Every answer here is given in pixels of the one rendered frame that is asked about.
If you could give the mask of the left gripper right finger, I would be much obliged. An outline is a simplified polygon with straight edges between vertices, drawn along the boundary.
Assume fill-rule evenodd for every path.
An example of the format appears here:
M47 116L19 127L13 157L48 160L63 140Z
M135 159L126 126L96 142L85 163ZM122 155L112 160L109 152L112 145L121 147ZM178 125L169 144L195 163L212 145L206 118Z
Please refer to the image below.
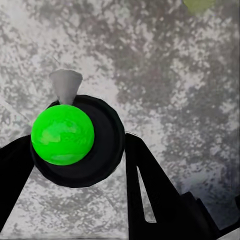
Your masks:
M129 240L210 240L146 143L125 134ZM145 220L139 168L156 223Z

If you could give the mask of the insectifuge atomizer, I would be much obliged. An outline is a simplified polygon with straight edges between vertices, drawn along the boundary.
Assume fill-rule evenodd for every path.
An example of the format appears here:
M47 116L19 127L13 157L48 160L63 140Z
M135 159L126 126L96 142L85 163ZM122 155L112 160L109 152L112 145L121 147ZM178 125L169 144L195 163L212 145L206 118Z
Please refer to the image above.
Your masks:
M83 80L79 72L59 69L48 76L58 100L33 123L34 165L58 186L91 187L107 179L122 162L125 127L104 100L76 95Z

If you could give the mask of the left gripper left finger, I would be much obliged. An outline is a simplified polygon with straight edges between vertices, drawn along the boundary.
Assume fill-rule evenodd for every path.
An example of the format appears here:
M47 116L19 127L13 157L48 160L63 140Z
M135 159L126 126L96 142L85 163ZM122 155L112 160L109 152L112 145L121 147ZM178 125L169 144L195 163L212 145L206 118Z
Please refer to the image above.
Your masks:
M35 166L30 142L28 135L0 148L0 233Z

